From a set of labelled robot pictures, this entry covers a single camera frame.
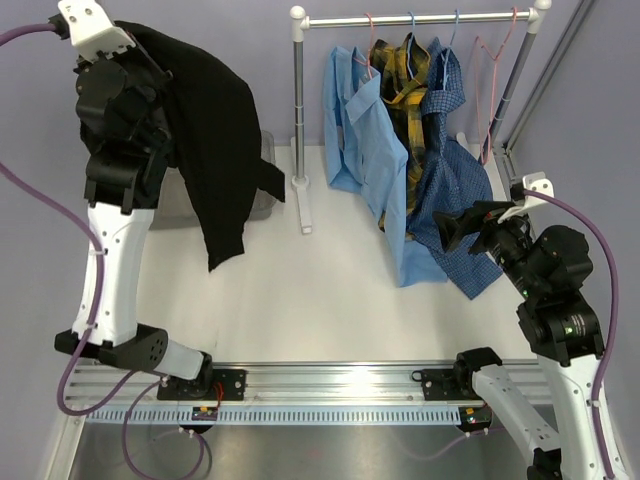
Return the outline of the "blue hanger for checked shirt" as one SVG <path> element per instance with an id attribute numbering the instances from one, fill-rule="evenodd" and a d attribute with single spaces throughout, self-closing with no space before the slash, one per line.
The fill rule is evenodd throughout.
<path id="1" fill-rule="evenodd" d="M 451 38 L 448 46 L 443 50 L 443 78 L 442 78 L 442 89 L 446 90 L 448 81 L 449 81 L 449 60 L 452 55 L 453 44 L 455 42 L 455 38 L 458 31 L 458 26 L 460 24 L 460 10 L 458 8 L 455 9 L 455 20 L 454 27 L 452 30 Z"/>

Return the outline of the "dark blue checked shirt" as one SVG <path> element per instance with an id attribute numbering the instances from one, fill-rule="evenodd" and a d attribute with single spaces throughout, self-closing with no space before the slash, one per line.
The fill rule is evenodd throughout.
<path id="1" fill-rule="evenodd" d="M 431 66 L 428 91 L 421 102 L 426 163 L 419 184 L 419 205 L 407 226 L 453 284 L 474 299 L 500 277 L 501 270 L 487 255 L 468 253 L 474 235 L 465 237 L 455 250 L 444 252 L 432 217 L 434 212 L 460 214 L 477 200 L 493 199 L 484 167 L 447 133 L 447 116 L 465 103 L 465 94 L 460 64 L 453 52 L 447 89 L 442 89 L 445 48 L 437 38 L 427 47 Z"/>

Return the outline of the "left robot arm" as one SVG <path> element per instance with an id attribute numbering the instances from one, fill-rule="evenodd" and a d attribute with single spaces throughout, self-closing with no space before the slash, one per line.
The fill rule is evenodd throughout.
<path id="1" fill-rule="evenodd" d="M 139 322 L 137 285 L 146 236 L 174 144 L 163 111 L 169 72 L 140 47 L 77 69 L 76 114 L 90 152 L 84 197 L 93 234 L 81 306 L 56 335 L 65 354 L 167 377 L 161 397 L 202 399 L 215 384 L 210 355 Z"/>

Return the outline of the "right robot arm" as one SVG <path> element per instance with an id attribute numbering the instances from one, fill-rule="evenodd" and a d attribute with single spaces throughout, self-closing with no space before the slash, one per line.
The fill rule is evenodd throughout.
<path id="1" fill-rule="evenodd" d="M 489 347 L 457 355 L 452 383 L 462 396 L 483 401 L 527 462 L 529 479 L 627 479 L 600 370 L 607 348 L 600 322 L 581 293 L 593 264 L 585 236 L 552 225 L 537 239 L 523 208 L 477 201 L 461 215 L 433 215 L 445 250 L 468 235 L 470 252 L 488 253 L 521 294 L 519 327 L 551 394 L 556 424 L 549 426 L 511 383 Z"/>

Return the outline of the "black shirt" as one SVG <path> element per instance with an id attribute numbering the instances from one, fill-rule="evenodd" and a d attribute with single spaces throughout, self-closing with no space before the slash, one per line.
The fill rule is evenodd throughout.
<path id="1" fill-rule="evenodd" d="M 243 233 L 257 191 L 286 198 L 285 175 L 262 156 L 253 93 L 209 52 L 148 26 L 119 21 L 172 78 L 164 110 L 177 168 L 199 220 L 208 268 L 244 253 Z"/>

